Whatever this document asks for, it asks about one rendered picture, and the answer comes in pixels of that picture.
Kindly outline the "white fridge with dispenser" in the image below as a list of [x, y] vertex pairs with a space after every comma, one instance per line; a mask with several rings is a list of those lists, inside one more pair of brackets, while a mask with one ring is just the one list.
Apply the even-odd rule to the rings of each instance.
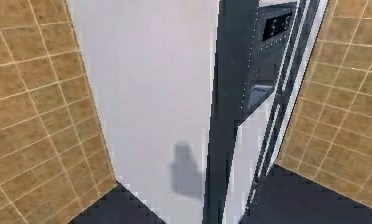
[[[116, 179], [165, 224], [202, 224], [220, 0], [67, 1]], [[245, 213], [300, 1], [259, 1], [222, 224]]]

